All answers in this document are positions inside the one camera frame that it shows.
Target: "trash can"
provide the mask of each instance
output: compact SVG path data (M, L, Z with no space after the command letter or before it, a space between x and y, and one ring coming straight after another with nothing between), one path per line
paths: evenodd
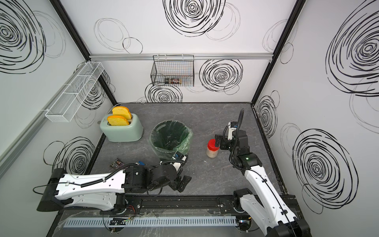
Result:
M157 124L151 131L149 144L160 160L171 160L175 152L187 155L193 132L184 123L166 120Z

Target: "wall shelf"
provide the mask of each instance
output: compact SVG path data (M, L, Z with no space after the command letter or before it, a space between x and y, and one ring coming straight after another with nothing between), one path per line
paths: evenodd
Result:
M52 122L70 122L103 71L100 62L87 62L45 116Z

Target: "mint green toaster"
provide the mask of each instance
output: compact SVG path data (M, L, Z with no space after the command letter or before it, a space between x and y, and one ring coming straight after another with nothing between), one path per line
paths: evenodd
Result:
M100 123L100 129L109 141L138 141L142 137L143 127L136 114L132 113L132 119L128 120L130 124L125 126L111 126L107 120L111 115L105 115Z

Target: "plastic bottle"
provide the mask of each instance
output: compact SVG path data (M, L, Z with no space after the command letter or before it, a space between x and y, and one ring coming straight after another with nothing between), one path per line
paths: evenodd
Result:
M208 142L206 153L209 158L215 158L218 154L218 150L220 149L220 147L215 147L215 143L215 139L211 139Z

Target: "bread slice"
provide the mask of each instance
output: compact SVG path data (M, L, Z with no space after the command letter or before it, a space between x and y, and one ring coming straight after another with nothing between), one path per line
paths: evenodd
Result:
M116 106L112 109L113 115L120 115L123 116L124 118L131 120L132 119L132 114L129 112L129 109L124 106Z
M123 116L120 116L120 115L108 116L107 120L108 120L108 123L112 126L129 125L129 122L126 120L126 118L124 118Z

